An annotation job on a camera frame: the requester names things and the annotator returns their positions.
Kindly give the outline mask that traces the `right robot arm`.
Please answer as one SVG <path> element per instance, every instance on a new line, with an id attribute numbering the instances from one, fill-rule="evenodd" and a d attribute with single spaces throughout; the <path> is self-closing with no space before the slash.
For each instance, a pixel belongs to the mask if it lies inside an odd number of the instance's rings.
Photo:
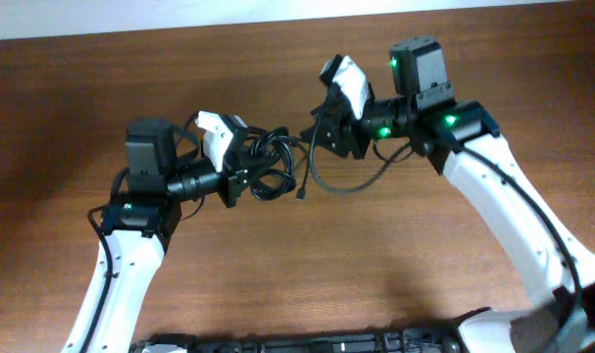
<path id="1" fill-rule="evenodd" d="M 558 219 L 516 161 L 498 124 L 475 101 L 459 101 L 441 45 L 412 37 L 389 51 L 396 95 L 376 99 L 349 57 L 320 72 L 326 97 L 302 132 L 312 147 L 363 158 L 401 138 L 476 209 L 518 271 L 530 308 L 467 313 L 435 328 L 408 329 L 404 350 L 595 352 L 595 254 Z"/>

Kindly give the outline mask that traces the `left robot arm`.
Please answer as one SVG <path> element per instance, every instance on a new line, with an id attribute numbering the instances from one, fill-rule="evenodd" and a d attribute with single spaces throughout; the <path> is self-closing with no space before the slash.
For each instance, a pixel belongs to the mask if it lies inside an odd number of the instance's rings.
<path id="1" fill-rule="evenodd" d="M 206 111 L 190 121 L 204 129 L 203 138 L 162 119 L 127 126 L 127 165 L 115 177 L 109 201 L 87 214 L 99 239 L 98 256 L 65 351 L 127 351 L 182 203 L 217 193 L 232 207 L 250 181 L 248 126 L 237 116 Z"/>

